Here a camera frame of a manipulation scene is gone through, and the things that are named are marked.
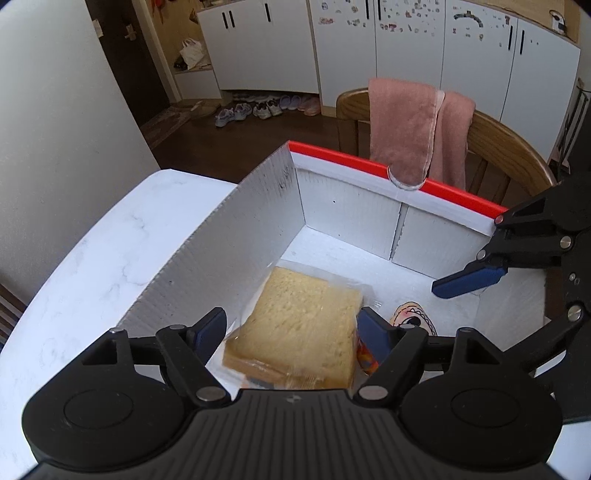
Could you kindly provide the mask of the bagged bread slice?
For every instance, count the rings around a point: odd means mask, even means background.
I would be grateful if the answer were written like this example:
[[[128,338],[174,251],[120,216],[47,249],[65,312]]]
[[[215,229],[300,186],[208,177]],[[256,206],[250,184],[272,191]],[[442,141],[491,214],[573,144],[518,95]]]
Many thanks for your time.
[[[368,284],[280,261],[249,317],[226,336],[222,365],[274,389],[349,390],[358,363],[356,316],[377,304]]]

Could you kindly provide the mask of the red orange fish charm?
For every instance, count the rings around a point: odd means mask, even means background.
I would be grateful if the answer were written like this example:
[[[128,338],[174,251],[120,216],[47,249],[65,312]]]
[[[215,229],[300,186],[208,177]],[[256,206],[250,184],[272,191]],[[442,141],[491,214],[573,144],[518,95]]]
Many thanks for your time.
[[[365,344],[363,344],[361,339],[358,340],[358,346],[356,346],[356,358],[358,359],[361,369],[368,376],[373,375],[374,371],[380,366],[379,362],[375,359],[374,355],[370,353],[370,350]]]

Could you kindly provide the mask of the bunny doll keychain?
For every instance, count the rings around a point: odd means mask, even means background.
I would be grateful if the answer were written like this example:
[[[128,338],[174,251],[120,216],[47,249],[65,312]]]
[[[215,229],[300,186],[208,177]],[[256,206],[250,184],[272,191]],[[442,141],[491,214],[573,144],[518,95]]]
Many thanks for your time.
[[[423,307],[413,301],[400,305],[389,320],[393,326],[414,325],[428,331],[431,336],[437,336],[437,329]]]

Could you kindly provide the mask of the red white cardboard box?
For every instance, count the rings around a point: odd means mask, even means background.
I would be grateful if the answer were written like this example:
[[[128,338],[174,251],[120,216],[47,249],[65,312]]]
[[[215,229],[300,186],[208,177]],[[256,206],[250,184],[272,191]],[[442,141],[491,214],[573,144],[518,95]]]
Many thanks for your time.
[[[432,292],[436,279],[476,258],[497,214],[440,184],[408,191],[359,160],[281,147],[195,229],[120,327],[147,337],[221,307],[236,328],[273,267],[283,266],[353,283],[384,318],[414,301],[438,334],[470,326],[507,349],[544,325],[543,271],[513,269],[493,286],[448,300]]]

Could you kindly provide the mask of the pink towel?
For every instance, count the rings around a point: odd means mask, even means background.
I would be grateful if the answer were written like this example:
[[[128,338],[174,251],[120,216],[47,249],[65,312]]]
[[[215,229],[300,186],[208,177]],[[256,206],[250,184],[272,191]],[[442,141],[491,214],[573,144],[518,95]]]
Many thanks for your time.
[[[387,166],[394,184],[417,190],[433,179],[466,188],[472,99],[388,78],[370,79],[369,99],[370,158]]]

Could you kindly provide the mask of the wooden chair with towel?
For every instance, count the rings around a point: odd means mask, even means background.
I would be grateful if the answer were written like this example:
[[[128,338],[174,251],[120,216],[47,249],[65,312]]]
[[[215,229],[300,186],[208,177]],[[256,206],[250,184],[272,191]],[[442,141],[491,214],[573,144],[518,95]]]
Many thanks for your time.
[[[434,180],[503,204],[511,185],[535,196],[555,185],[545,160],[520,135],[455,92],[376,79],[337,100],[339,149],[361,151],[370,128],[370,159],[399,186]]]

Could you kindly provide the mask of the white lower cabinets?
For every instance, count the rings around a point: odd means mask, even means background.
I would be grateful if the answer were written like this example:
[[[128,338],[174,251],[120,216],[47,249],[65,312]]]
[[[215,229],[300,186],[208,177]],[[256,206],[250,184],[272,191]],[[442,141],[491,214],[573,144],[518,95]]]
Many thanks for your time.
[[[580,60],[571,1],[224,1],[198,23],[221,90],[310,93],[334,111],[374,77],[420,82],[471,98],[543,157]]]

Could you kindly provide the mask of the row of shoes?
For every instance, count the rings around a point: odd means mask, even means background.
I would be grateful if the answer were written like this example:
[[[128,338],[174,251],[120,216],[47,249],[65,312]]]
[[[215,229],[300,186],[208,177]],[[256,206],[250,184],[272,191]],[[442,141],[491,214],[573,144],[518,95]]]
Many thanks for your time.
[[[228,106],[224,106],[214,117],[214,126],[223,128],[231,122],[242,122],[249,117],[267,120],[283,115],[284,112],[301,112],[306,116],[317,116],[322,112],[318,95],[311,94],[236,94]]]

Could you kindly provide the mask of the white tote bag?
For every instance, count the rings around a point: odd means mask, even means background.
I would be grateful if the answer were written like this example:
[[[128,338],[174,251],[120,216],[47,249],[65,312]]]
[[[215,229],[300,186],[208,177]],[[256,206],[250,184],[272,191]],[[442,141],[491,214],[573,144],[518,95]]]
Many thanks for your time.
[[[200,41],[186,38],[183,40],[180,56],[185,62],[187,69],[190,70],[204,59],[205,50]]]

